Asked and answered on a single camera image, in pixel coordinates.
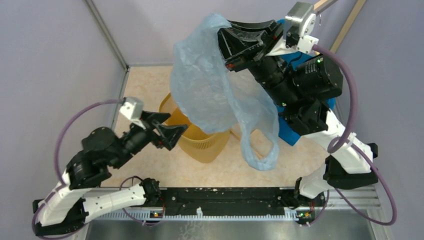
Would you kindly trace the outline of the yellow mesh trash bin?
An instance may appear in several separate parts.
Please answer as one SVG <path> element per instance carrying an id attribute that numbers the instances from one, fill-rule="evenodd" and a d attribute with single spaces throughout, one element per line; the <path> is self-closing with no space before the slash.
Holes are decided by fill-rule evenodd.
<path id="1" fill-rule="evenodd" d="M 188 128 L 180 137 L 180 148 L 196 161 L 208 164 L 213 162 L 223 151 L 229 141 L 230 131 L 206 134 L 198 126 L 191 123 L 185 116 L 169 93 L 160 103 L 161 113 L 170 113 L 170 117 L 164 122 L 166 125 L 187 125 Z"/>

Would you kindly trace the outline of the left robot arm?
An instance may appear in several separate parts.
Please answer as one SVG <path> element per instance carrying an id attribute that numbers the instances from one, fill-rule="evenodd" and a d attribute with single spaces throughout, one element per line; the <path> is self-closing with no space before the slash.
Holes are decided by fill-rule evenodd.
<path id="1" fill-rule="evenodd" d="M 64 239 L 107 213 L 156 206 L 162 194 L 159 182 L 153 178 L 102 196 L 86 197 L 86 193 L 111 177 L 109 168 L 121 168 L 148 144 L 172 150 L 188 126 L 166 125 L 170 116 L 143 111 L 138 116 L 141 126 L 132 123 L 120 137 L 108 127 L 93 130 L 82 140 L 82 150 L 66 165 L 61 182 L 45 199 L 33 202 L 34 234 L 44 240 Z"/>

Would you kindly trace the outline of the blue plastic trash bag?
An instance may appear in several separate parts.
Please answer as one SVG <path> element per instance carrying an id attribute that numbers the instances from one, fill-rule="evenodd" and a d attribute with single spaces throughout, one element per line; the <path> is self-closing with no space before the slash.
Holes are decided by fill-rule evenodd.
<path id="1" fill-rule="evenodd" d="M 218 31 L 229 26 L 221 14 L 212 13 L 174 44 L 170 93 L 181 112 L 207 134 L 239 125 L 243 159 L 258 171 L 269 171 L 280 152 L 277 107 L 247 70 L 225 67 Z"/>

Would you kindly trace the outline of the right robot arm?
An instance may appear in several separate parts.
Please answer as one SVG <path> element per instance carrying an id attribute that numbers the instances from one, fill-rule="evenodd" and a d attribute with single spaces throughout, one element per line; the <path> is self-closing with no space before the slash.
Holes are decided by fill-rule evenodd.
<path id="1" fill-rule="evenodd" d="M 299 206 L 307 206 L 331 188 L 352 190 L 379 181 L 370 167 L 378 155 L 377 145 L 358 140 L 328 105 L 329 99 L 342 94 L 347 68 L 328 53 L 297 67 L 282 59 L 286 50 L 309 54 L 316 49 L 318 39 L 310 35 L 314 25 L 313 19 L 231 21 L 217 32 L 226 68 L 249 70 L 273 102 L 283 107 L 280 115 L 288 126 L 329 153 L 319 169 L 296 180 L 293 200 Z"/>

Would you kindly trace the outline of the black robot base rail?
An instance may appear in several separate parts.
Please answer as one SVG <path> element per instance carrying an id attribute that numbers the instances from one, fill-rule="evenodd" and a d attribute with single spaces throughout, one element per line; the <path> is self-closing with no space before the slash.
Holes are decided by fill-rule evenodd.
<path id="1" fill-rule="evenodd" d="M 161 189 L 160 199 L 167 216 L 282 216 L 323 205 L 320 196 L 295 195 L 292 187 L 168 187 Z"/>

